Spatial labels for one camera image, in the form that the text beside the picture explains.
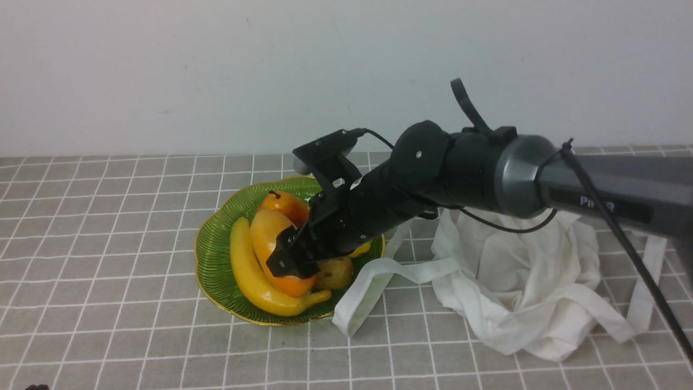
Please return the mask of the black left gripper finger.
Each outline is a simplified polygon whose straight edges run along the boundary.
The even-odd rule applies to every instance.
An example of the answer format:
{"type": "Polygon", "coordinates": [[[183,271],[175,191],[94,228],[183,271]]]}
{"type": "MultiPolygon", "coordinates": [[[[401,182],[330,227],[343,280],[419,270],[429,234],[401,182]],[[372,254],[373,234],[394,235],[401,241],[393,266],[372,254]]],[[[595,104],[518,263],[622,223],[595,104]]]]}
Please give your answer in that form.
{"type": "Polygon", "coordinates": [[[279,234],[266,265],[275,277],[296,276],[308,279],[320,271],[315,240],[299,234],[279,234]]]}

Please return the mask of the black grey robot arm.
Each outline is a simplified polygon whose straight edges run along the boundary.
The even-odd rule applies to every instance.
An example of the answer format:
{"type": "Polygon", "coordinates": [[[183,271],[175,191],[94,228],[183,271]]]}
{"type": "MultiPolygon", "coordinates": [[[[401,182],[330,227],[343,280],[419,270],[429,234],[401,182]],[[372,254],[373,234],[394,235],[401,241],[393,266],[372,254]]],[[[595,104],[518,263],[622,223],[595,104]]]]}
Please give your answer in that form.
{"type": "MultiPolygon", "coordinates": [[[[293,151],[297,171],[321,192],[302,227],[279,233],[267,260],[273,276],[311,277],[317,263],[357,247],[414,217],[444,207],[517,219],[547,209],[598,217],[597,202],[549,140],[465,128],[446,133],[432,121],[409,127],[388,160],[365,175],[347,158],[367,130],[339,130],[293,151]]],[[[691,157],[579,155],[610,215],[621,225],[670,239],[691,275],[691,157]]]]}

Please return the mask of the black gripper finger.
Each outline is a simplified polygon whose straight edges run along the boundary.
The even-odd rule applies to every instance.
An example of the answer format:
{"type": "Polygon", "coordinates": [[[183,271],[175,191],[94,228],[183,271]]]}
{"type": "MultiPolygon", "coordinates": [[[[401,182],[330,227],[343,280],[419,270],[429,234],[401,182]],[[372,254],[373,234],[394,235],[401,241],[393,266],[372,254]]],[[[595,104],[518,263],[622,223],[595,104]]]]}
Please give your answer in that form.
{"type": "Polygon", "coordinates": [[[326,254],[326,214],[322,210],[309,212],[302,225],[277,211],[275,226],[276,255],[325,255],[326,254]]]}

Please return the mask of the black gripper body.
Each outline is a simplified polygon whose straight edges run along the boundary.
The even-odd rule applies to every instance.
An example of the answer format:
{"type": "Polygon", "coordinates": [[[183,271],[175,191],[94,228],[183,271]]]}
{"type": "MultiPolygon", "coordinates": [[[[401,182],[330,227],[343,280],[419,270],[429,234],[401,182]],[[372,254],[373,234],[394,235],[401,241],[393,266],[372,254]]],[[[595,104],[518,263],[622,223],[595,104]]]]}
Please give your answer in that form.
{"type": "Polygon", "coordinates": [[[434,208],[431,201],[406,192],[394,164],[384,162],[354,187],[320,192],[309,202],[310,254],[335,258],[434,208]]]}

